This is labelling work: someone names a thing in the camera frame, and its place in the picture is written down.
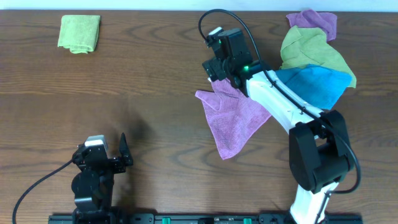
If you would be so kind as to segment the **pink microfiber cloth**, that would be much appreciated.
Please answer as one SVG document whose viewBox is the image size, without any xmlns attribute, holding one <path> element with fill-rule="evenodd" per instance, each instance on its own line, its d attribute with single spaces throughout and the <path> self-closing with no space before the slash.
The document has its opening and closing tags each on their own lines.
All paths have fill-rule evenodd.
<svg viewBox="0 0 398 224">
<path fill-rule="evenodd" d="M 219 155 L 226 160 L 241 151 L 271 114 L 227 80 L 215 81 L 211 86 L 212 92 L 198 90 L 195 96 L 203 104 Z"/>
</svg>

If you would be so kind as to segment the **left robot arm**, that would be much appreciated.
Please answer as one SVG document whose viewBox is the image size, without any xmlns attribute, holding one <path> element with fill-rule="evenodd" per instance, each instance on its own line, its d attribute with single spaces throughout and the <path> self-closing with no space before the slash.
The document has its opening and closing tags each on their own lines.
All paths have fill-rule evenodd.
<svg viewBox="0 0 398 224">
<path fill-rule="evenodd" d="M 114 176 L 133 165 L 133 158 L 122 133 L 119 157 L 107 156 L 108 145 L 103 135 L 90 136 L 78 146 L 72 162 L 80 173 L 72 180 L 76 209 L 72 222 L 76 224 L 119 224 L 129 219 L 120 208 L 112 206 Z"/>
</svg>

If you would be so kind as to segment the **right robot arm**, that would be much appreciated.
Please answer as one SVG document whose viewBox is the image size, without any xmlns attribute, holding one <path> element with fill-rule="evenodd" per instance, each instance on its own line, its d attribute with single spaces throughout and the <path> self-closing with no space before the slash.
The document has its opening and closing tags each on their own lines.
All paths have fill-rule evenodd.
<svg viewBox="0 0 398 224">
<path fill-rule="evenodd" d="M 329 215 L 326 206 L 357 165 L 342 115 L 305 102 L 259 62 L 213 58 L 203 67 L 213 87 L 197 91 L 223 159 L 235 156 L 269 118 L 289 136 L 289 166 L 297 181 L 286 215 L 260 215 L 259 223 L 361 223 L 356 215 Z"/>
</svg>

